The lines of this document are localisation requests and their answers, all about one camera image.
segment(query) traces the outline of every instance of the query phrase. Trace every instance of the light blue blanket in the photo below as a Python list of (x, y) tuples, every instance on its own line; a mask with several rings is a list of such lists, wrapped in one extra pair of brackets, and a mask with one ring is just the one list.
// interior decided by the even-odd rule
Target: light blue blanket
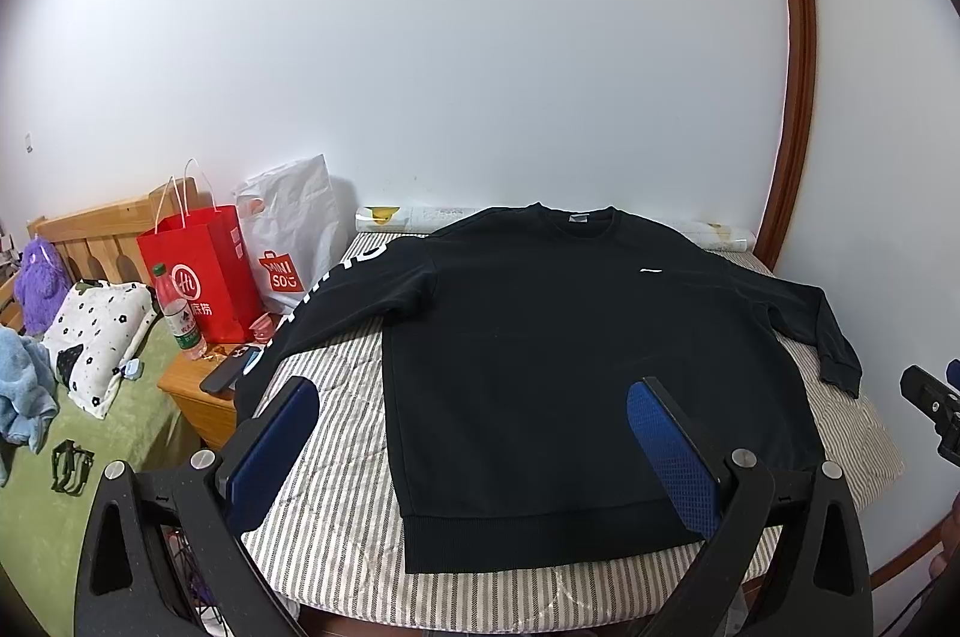
[[(0, 438), (39, 453), (58, 412), (50, 354), (42, 344), (0, 325)], [(0, 457), (0, 485), (7, 468)]]

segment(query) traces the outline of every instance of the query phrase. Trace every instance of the ribbed hem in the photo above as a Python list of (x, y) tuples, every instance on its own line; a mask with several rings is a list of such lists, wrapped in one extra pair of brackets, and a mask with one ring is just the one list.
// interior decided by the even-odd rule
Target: ribbed hem
[(522, 518), (403, 518), (407, 573), (497, 572), (607, 561), (703, 539), (669, 500)]

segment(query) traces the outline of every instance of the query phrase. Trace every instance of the metal bolt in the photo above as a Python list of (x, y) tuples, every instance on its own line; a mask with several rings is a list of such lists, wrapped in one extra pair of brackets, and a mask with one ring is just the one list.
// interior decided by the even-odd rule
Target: metal bolt
[(752, 469), (757, 466), (757, 457), (747, 448), (737, 448), (733, 450), (730, 458), (740, 469)]
[(833, 461), (824, 461), (820, 465), (820, 469), (830, 479), (840, 479), (840, 477), (843, 477), (843, 469), (840, 468), (840, 464), (834, 463)]
[(213, 450), (197, 450), (193, 455), (190, 456), (190, 466), (194, 469), (206, 469), (210, 464), (212, 464), (217, 459), (217, 453), (214, 453)]
[(107, 477), (107, 479), (117, 479), (117, 477), (123, 474), (124, 469), (123, 461), (110, 461), (109, 464), (107, 464), (107, 468), (104, 469), (104, 477)]

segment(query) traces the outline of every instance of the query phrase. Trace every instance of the sweatshirt sleeve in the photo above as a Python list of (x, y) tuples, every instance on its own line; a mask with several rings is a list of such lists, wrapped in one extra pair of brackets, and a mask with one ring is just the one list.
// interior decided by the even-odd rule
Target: sweatshirt sleeve
[(280, 362), (373, 315), (409, 315), (433, 294), (436, 270), (424, 239), (401, 236), (375, 250), (344, 260), (317, 282), (280, 319), (250, 373), (236, 385), (237, 421), (253, 416)]
[(840, 332), (824, 291), (819, 287), (757, 274), (721, 259), (727, 263), (733, 286), (764, 308), (773, 330), (803, 344), (816, 346), (820, 380), (835, 385), (856, 399), (863, 370), (851, 343)]

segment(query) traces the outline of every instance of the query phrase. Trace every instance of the white pillow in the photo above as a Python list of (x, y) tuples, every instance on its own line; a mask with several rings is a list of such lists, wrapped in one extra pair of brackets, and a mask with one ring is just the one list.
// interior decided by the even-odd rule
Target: white pillow
[(140, 282), (78, 282), (70, 289), (43, 344), (75, 405), (104, 419), (123, 367), (156, 318), (150, 289)]

